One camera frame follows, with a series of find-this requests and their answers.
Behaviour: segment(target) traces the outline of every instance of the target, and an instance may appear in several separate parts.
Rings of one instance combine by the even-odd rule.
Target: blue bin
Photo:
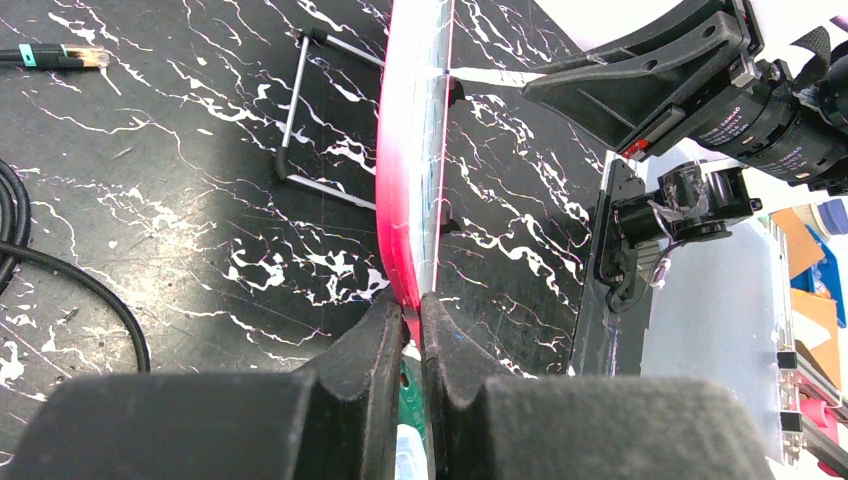
[[[830,291],[830,297],[836,300],[836,318],[840,328],[845,328],[845,302],[842,301],[842,282],[839,280],[839,265],[830,248],[822,241],[821,237],[809,226],[807,230],[816,239],[816,242],[824,251],[824,258],[817,264],[805,270],[793,278],[790,284],[792,288],[805,292],[816,292],[816,271],[819,272],[821,282]]]

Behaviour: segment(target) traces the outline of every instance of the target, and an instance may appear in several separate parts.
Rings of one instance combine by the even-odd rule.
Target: cable connector
[[[109,54],[100,46],[22,43],[18,49],[24,65],[34,68],[97,68],[109,65]]]

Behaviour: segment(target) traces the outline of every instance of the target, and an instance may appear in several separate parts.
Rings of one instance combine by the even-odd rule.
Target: tabletop
[[[456,0],[453,66],[528,69],[573,44],[533,2]],[[0,158],[33,204],[31,247],[114,290],[154,372],[289,371],[388,286],[374,213],[276,180],[296,29],[384,55],[389,0],[54,0],[0,12],[0,45],[101,44],[104,71],[0,71]],[[312,49],[292,169],[373,200],[380,72]],[[563,373],[604,151],[508,87],[449,112],[438,291],[525,375]],[[23,264],[0,297],[0,464],[55,387],[130,373],[99,299]]]

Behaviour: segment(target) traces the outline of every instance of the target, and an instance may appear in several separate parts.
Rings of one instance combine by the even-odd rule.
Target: metal stand
[[[306,66],[306,54],[309,51],[310,43],[314,43],[319,47],[329,45],[341,52],[347,53],[348,55],[352,55],[356,58],[359,58],[360,60],[364,60],[380,68],[382,68],[385,63],[379,58],[367,52],[364,52],[354,47],[353,45],[345,43],[339,40],[338,38],[329,35],[326,31],[321,30],[319,28],[312,28],[308,31],[301,32],[300,42],[300,58],[297,62],[297,73],[295,74],[294,86],[292,87],[292,99],[291,103],[289,104],[288,117],[286,118],[286,130],[285,132],[283,132],[283,142],[280,145],[280,148],[277,149],[277,153],[274,157],[274,170],[277,172],[277,176],[280,178],[280,180],[291,180],[307,188],[318,190],[328,195],[332,195],[336,198],[346,200],[348,202],[353,203],[354,205],[358,205],[363,208],[370,208],[371,210],[377,210],[377,206],[371,202],[366,202],[361,198],[354,197],[353,195],[349,195],[340,190],[328,187],[308,178],[301,177],[300,175],[289,174],[287,167],[289,142],[291,141],[291,133],[292,128],[294,126],[294,116],[295,112],[297,111],[297,100],[300,96],[300,86],[303,83],[303,69]]]

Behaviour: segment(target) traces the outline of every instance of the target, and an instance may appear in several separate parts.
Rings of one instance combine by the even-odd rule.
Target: cardboard
[[[789,245],[789,278],[797,277],[824,258],[824,251],[791,208],[774,212],[771,218],[786,234]]]
[[[842,390],[842,369],[839,365],[839,325],[836,323],[836,302],[802,290],[792,289],[792,310],[804,315],[830,332],[830,339],[811,348],[810,353],[821,370],[836,388]]]

